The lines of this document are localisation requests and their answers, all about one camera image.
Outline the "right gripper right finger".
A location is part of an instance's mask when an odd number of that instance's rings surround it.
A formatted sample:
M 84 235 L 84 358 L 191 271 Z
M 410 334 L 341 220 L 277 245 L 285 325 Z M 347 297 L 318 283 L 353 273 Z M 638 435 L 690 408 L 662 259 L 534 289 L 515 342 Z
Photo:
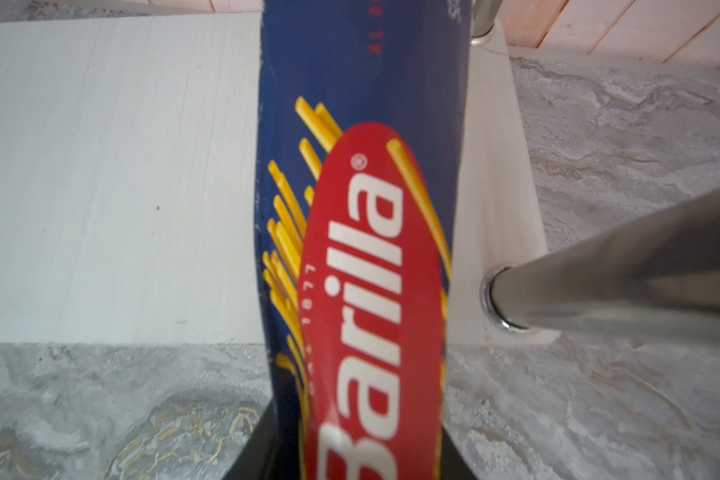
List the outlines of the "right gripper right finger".
M 467 465 L 445 427 L 441 428 L 440 454 L 441 480 L 476 480 L 477 477 Z

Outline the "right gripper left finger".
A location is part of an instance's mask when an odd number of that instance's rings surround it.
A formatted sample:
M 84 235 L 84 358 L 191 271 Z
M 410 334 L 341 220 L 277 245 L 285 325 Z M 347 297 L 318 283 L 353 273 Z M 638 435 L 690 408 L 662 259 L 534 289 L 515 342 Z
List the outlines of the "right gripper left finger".
M 224 480 L 279 478 L 279 441 L 274 402 L 270 401 Z

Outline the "blue Barilla spaghetti box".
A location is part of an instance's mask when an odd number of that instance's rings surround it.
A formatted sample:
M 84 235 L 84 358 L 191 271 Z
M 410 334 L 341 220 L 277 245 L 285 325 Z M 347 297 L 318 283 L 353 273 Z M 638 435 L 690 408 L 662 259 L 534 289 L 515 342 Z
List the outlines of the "blue Barilla spaghetti box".
M 267 479 L 438 479 L 468 1 L 268 1 L 254 200 Z

